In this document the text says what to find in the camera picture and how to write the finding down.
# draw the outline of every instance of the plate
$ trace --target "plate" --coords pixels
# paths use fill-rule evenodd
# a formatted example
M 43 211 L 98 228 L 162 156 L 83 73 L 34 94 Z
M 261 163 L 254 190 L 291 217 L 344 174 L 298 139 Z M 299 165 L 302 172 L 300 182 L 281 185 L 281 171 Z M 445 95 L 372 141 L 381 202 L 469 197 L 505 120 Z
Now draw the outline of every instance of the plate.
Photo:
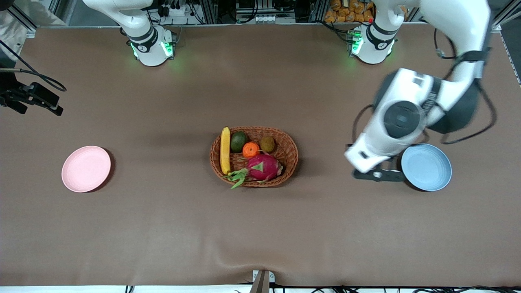
M 92 191 L 107 179 L 110 166 L 107 151 L 94 145 L 84 146 L 65 160 L 61 179 L 71 191 Z
M 452 178 L 449 158 L 434 145 L 426 143 L 405 150 L 402 155 L 402 172 L 412 185 L 425 191 L 440 190 Z

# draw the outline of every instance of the fruit basket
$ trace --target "fruit basket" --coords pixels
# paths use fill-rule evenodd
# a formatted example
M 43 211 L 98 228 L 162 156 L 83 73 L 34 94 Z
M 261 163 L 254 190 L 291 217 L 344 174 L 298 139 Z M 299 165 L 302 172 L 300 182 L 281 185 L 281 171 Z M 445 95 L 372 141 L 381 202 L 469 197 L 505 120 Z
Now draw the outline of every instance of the fruit basket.
M 279 163 L 284 167 L 282 170 L 282 174 L 272 180 L 269 180 L 265 183 L 258 183 L 256 181 L 246 181 L 241 186 L 242 187 L 273 187 L 277 186 L 284 181 L 288 180 L 288 178 L 293 175 L 295 171 L 297 162 L 299 161 L 299 152 L 296 148 L 296 144 L 291 139 L 291 137 L 276 128 L 270 127 L 258 127 L 258 126 L 241 126 L 241 127 L 230 127 L 230 132 L 233 135 L 237 131 L 244 131 L 247 135 L 248 140 L 260 144 L 262 137 L 271 136 L 275 139 L 276 146 L 275 149 L 270 153 L 273 157 L 275 157 Z M 212 144 L 212 149 L 210 150 L 210 164 L 212 165 L 212 169 L 215 174 L 221 178 L 222 181 L 228 184 L 235 184 L 235 182 L 231 182 L 223 176 L 225 174 L 222 173 L 220 167 L 220 142 L 221 136 L 219 135 L 214 143 Z M 230 167 L 231 171 L 237 171 L 244 168 L 247 165 L 247 160 L 244 160 L 242 153 L 230 153 Z

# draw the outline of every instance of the brown tablecloth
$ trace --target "brown tablecloth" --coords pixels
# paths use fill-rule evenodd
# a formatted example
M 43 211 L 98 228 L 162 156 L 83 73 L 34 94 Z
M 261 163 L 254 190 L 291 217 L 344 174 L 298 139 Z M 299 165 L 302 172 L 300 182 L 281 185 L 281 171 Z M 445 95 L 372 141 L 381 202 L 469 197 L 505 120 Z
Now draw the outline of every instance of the brown tablecloth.
M 442 147 L 445 189 L 355 180 L 343 157 L 386 74 L 445 74 L 432 32 L 404 26 L 371 66 L 320 26 L 188 28 L 175 60 L 148 68 L 117 29 L 38 30 L 23 57 L 68 91 L 62 117 L 0 111 L 0 284 L 230 284 L 266 268 L 284 285 L 521 285 L 521 90 L 499 34 L 483 81 L 498 124 Z M 452 137 L 488 121 L 481 102 Z M 287 184 L 230 191 L 215 176 L 212 141 L 241 125 L 293 137 Z M 73 193 L 61 166 L 85 145 L 110 150 L 116 170 Z

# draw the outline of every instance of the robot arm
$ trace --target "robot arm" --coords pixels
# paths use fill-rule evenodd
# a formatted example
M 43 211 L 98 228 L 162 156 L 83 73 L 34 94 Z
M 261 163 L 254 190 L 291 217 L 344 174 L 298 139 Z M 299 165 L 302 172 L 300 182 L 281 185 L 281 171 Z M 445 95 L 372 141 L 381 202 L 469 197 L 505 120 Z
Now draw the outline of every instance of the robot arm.
M 453 40 L 457 58 L 453 80 L 446 81 L 408 69 L 399 69 L 384 80 L 373 103 L 374 113 L 345 157 L 361 173 L 367 173 L 414 143 L 428 127 L 449 133 L 465 127 L 477 107 L 476 79 L 481 78 L 490 34 L 490 8 L 486 0 L 419 0 L 428 23 Z M 387 14 L 375 1 L 378 19 L 403 19 L 395 9 Z M 450 10 L 439 7 L 451 7 Z
M 147 66 L 157 66 L 173 58 L 175 42 L 172 32 L 153 26 L 141 8 L 152 5 L 153 0 L 83 0 L 91 9 L 97 10 L 117 22 L 126 36 L 137 59 Z

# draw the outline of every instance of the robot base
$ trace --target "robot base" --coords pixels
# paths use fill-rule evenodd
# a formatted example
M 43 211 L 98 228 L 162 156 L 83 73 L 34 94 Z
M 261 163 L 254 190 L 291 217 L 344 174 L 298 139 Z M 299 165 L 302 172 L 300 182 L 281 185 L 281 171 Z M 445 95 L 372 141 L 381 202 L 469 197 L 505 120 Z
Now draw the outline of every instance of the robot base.
M 348 44 L 349 56 L 357 57 L 362 62 L 367 64 L 378 64 L 384 61 L 385 58 L 391 54 L 394 40 L 389 45 L 382 43 L 382 46 L 385 46 L 385 49 L 378 50 L 371 42 L 368 41 L 366 31 L 367 30 L 362 26 L 359 26 L 353 30 L 353 35 L 350 39 L 354 42 Z
M 146 53 L 134 49 L 134 56 L 146 66 L 159 66 L 168 59 L 173 59 L 176 50 L 177 35 L 161 26 L 154 26 L 158 38 Z

